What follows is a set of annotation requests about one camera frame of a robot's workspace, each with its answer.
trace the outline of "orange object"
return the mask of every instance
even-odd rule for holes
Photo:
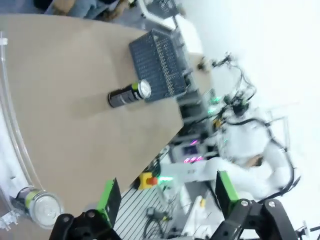
[[[149,177],[146,179],[146,183],[149,185],[157,185],[158,179],[156,177]]]

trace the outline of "screw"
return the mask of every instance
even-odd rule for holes
[[[89,216],[89,218],[93,218],[95,215],[96,215],[96,214],[95,214],[95,212],[94,212],[94,211],[90,211],[90,212],[88,212],[88,216]]]
[[[241,201],[241,205],[246,207],[249,205],[249,203],[247,201],[243,200],[243,201]]]
[[[274,201],[270,201],[268,204],[269,204],[269,206],[272,207],[272,208],[274,208],[274,207],[276,206],[276,204],[275,204]]]
[[[63,221],[66,223],[66,222],[68,222],[69,221],[69,217],[68,216],[65,216],[64,218],[63,218]]]

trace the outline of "table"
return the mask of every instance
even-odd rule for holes
[[[173,98],[115,109],[106,103],[108,92],[137,80],[128,44],[144,31],[23,14],[0,16],[0,29],[8,38],[10,91],[28,155],[66,212],[78,216],[114,177],[124,191],[183,126]],[[13,233],[37,240],[50,231],[25,222]]]

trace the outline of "can top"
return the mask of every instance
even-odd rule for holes
[[[144,99],[147,99],[151,96],[151,86],[147,80],[143,79],[139,82],[138,91]]]
[[[44,229],[52,229],[63,211],[60,200],[48,192],[36,195],[29,208],[31,218]]]

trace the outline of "can lid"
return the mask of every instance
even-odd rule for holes
[[[52,193],[40,193],[30,203],[30,216],[40,227],[52,229],[57,217],[63,213],[60,200]]]
[[[151,96],[151,86],[145,79],[139,82],[138,90],[141,97],[143,97],[144,99],[147,99]]]

